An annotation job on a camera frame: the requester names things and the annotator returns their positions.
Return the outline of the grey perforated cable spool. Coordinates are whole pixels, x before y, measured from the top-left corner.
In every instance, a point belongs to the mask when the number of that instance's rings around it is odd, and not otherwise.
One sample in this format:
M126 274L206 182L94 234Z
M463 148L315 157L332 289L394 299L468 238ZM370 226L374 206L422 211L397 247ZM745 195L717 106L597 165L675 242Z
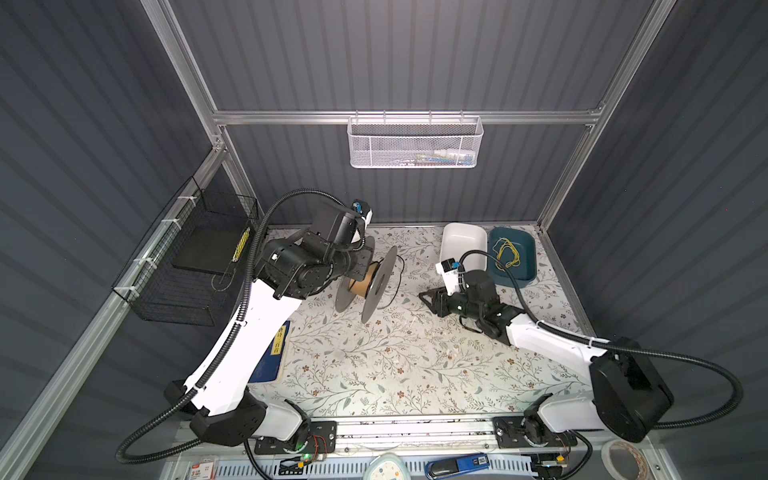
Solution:
M372 259L373 251L364 248L368 263L363 271L361 280L342 276L334 300L337 313L346 311L357 298L364 300L361 322L367 324L377 310L382 296L389 283L397 260L398 247L392 246L386 255L378 261Z

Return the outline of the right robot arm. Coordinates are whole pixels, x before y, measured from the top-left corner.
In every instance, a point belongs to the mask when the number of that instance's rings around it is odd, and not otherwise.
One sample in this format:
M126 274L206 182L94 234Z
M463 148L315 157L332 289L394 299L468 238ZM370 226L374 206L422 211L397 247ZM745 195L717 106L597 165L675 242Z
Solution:
M447 259L437 264L443 286L419 293L422 303L437 317L455 315L470 320L469 330L504 345L529 350L553 360L586 380L580 394L537 398L517 425L534 447L545 446L558 434L605 430L632 443L652 430L690 428L714 422L733 412L742 402L744 388L729 370L713 362L672 352L642 348L621 337L611 341L576 334L547 323L533 313L526 301L511 305L501 301L496 284L484 270L468 270L465 260ZM731 387L725 403L692 418L666 421L664 415L674 396L653 364L654 359L685 363L713 372Z

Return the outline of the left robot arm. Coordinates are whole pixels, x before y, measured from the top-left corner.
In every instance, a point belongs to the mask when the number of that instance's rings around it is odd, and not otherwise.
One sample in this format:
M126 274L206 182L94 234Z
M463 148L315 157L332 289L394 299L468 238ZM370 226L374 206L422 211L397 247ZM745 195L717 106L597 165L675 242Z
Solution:
M289 237L268 240L268 226L277 209L303 195L322 199L311 225ZM282 442L292 451L302 450L310 436L309 416L290 400L270 403L258 399L248 385L278 330L304 300L339 277L364 278L372 257L366 244L372 216L370 205L363 200L346 206L314 188L295 189L279 197L251 238L240 303L226 328L192 374L169 384L169 408L123 440L116 460L124 465L146 464L203 443L248 447L255 437ZM156 452L130 453L139 439L182 410L192 416L194 439Z

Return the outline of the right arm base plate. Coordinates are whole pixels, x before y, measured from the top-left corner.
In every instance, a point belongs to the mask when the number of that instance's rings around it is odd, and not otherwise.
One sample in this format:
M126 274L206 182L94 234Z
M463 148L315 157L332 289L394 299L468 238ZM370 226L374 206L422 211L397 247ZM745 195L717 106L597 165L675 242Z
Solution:
M492 419L494 435L500 448L563 447L569 450L578 444L571 433L554 433L538 418L500 416Z

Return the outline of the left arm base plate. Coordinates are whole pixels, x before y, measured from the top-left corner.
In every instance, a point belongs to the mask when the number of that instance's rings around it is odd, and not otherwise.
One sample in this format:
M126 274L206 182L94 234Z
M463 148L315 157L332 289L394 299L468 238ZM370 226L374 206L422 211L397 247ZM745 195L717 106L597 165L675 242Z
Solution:
M283 454L330 454L336 449L338 423L336 421L312 421L309 433L300 444L279 441L271 437L254 437L253 452L256 455Z

